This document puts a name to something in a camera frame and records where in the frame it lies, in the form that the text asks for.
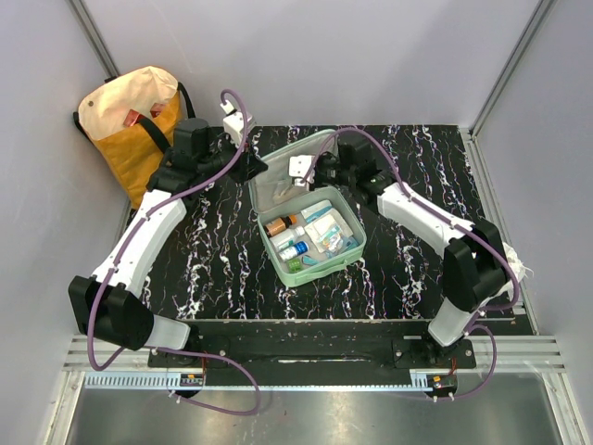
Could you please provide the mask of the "teal plaster packet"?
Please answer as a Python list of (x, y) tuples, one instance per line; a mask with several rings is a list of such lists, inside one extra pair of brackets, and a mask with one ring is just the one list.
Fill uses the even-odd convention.
[(320, 240), (323, 253), (327, 258), (333, 258), (345, 251), (349, 251), (359, 245), (358, 241), (351, 235), (346, 236), (340, 230), (328, 231)]

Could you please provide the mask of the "blue mask packet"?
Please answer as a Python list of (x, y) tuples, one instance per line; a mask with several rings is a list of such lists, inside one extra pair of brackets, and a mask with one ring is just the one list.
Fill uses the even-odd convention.
[(311, 206), (303, 209), (301, 211), (301, 216), (304, 218), (304, 222), (305, 222), (305, 225), (306, 225), (308, 223), (311, 223), (315, 219), (319, 218), (326, 211), (331, 210), (331, 209), (334, 209), (334, 206), (331, 204), (331, 202), (329, 200), (325, 199), (325, 200), (322, 200), (322, 201), (320, 201), (320, 202), (318, 202), (316, 204), (313, 204), (313, 205), (311, 205)]

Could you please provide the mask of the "white pill bottle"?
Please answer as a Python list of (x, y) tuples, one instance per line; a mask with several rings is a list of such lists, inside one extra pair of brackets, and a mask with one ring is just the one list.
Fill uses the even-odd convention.
[(303, 226), (289, 228), (273, 236), (270, 242), (276, 251), (281, 251), (293, 246), (305, 233), (306, 231)]

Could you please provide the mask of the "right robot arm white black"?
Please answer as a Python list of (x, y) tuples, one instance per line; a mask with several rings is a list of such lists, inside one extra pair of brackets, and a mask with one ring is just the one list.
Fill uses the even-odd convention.
[(456, 217), (422, 197), (405, 183), (396, 166), (383, 171), (372, 154), (372, 138), (348, 141), (332, 134), (310, 164), (311, 187), (346, 187), (353, 197), (379, 215), (398, 223), (428, 244), (442, 259), (442, 296), (421, 345), (426, 363), (450, 361), (455, 343), (467, 335), (477, 316), (493, 310), (491, 300), (509, 292), (517, 298), (526, 268), (514, 248), (488, 220)]

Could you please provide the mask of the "white gauze pad packet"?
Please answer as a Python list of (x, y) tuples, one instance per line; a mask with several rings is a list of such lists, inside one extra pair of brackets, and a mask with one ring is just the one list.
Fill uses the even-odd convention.
[(352, 229), (335, 209), (326, 211), (322, 216), (305, 225), (306, 235), (320, 253), (323, 253), (320, 240), (331, 230), (340, 230), (346, 236), (353, 235)]

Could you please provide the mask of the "clear bag yellow items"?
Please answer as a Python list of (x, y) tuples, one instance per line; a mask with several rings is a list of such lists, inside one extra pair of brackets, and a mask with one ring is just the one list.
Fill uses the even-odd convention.
[(271, 195), (271, 202), (274, 205), (279, 205), (291, 199), (299, 189), (294, 186), (291, 180), (284, 180), (278, 182), (273, 189)]

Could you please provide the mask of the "small green box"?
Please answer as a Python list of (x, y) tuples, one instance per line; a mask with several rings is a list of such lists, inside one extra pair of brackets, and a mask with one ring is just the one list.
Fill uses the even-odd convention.
[(289, 273), (298, 273), (303, 270), (303, 264), (300, 259), (294, 258), (286, 263)]

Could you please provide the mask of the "cyan sachet strip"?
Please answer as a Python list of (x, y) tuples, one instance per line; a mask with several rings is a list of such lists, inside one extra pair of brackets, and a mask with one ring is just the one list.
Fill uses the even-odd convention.
[(301, 257), (301, 262), (302, 262), (303, 265), (308, 266), (308, 267), (317, 265), (319, 263), (318, 260), (312, 258), (309, 255), (303, 255)]

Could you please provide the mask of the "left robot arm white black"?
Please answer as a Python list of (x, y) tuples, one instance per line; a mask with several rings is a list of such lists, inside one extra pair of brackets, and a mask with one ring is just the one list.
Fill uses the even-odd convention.
[(176, 126), (168, 142), (152, 122), (145, 123), (164, 157), (148, 180), (140, 209), (93, 273), (75, 276), (69, 284), (75, 320), (89, 346), (101, 339), (127, 350), (168, 350), (184, 367), (198, 361), (201, 346), (191, 338), (189, 325), (154, 314), (140, 294), (158, 253), (199, 192), (224, 176), (243, 184), (266, 171), (248, 146), (253, 126), (250, 113), (230, 108), (221, 139), (214, 138), (206, 121), (190, 118)]

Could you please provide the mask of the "brown bottle orange cap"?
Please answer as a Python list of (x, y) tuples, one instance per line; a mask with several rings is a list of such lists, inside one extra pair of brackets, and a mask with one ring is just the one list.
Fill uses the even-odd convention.
[(278, 217), (264, 224), (264, 232), (268, 238), (272, 238), (296, 223), (297, 217), (295, 215)]

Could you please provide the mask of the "mint green medicine case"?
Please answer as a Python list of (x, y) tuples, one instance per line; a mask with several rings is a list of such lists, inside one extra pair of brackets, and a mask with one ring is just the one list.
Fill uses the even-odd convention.
[[(338, 189), (325, 186), (315, 190), (308, 190), (295, 185), (294, 178), (290, 175), (291, 172), (305, 172), (308, 169), (305, 166), (305, 162), (311, 160), (319, 153), (320, 148), (325, 140), (330, 137), (331, 133), (330, 130), (320, 131), (264, 156), (262, 161), (268, 166), (268, 169), (258, 174), (255, 179), (249, 182), (251, 203), (254, 211), (257, 213), (257, 224), (265, 252), (268, 254), (279, 279), (287, 287), (303, 286), (332, 273), (345, 270), (348, 265), (362, 258), (367, 241), (367, 236), (359, 218)], [(271, 202), (273, 189), (278, 182), (284, 180), (291, 180), (299, 191), (284, 203), (274, 205)], [(309, 251), (303, 255), (309, 255), (318, 260), (319, 263), (310, 267), (303, 265), (302, 271), (289, 273), (286, 262), (282, 261), (278, 256), (280, 251), (274, 249), (270, 238), (265, 235), (264, 224), (278, 217), (295, 215), (296, 224), (290, 228), (297, 226), (304, 227), (305, 222), (301, 216), (301, 211), (325, 199), (329, 200), (334, 208), (346, 219), (360, 245), (333, 258), (327, 258), (325, 254), (317, 251), (310, 238), (304, 234), (297, 241), (305, 241), (309, 246)]]

